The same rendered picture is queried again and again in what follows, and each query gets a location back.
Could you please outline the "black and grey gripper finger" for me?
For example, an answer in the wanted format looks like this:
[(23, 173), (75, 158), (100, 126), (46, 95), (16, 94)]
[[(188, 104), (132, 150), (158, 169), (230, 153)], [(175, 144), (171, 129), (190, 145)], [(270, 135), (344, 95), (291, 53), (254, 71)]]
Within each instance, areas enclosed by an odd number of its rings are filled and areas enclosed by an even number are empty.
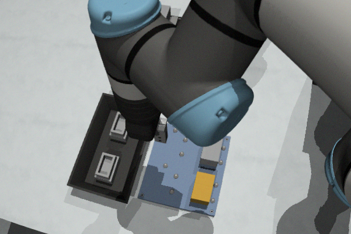
[(160, 117), (158, 124), (161, 124), (161, 125), (165, 125), (165, 126), (166, 126), (166, 136), (167, 136), (167, 138), (168, 138), (167, 119), (161, 118), (161, 117)]
[(156, 142), (166, 143), (167, 136), (166, 136), (166, 126), (165, 125), (158, 124), (154, 139)]

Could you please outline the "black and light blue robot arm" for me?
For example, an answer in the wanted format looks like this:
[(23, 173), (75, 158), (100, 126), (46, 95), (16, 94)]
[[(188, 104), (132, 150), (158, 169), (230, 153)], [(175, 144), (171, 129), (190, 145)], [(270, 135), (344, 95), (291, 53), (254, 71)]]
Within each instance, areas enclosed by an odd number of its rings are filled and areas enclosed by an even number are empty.
[(88, 13), (106, 73), (197, 146), (246, 115), (241, 77), (267, 38), (351, 119), (351, 0), (191, 0), (177, 26), (160, 0), (88, 0)]

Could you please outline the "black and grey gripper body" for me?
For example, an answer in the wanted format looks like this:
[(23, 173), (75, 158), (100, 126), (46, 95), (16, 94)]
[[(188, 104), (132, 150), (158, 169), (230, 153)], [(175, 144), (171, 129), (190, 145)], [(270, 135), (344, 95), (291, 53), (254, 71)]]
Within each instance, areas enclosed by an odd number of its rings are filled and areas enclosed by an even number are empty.
[(133, 85), (108, 79), (118, 110), (125, 118), (128, 136), (150, 142), (154, 139), (161, 112)]

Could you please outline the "yellow rectangular block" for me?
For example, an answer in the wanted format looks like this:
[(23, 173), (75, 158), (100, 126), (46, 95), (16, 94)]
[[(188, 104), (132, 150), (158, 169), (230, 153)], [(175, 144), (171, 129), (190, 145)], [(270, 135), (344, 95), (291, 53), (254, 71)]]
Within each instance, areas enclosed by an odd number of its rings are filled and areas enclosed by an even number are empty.
[(197, 171), (191, 194), (191, 202), (208, 205), (212, 193), (215, 175)]

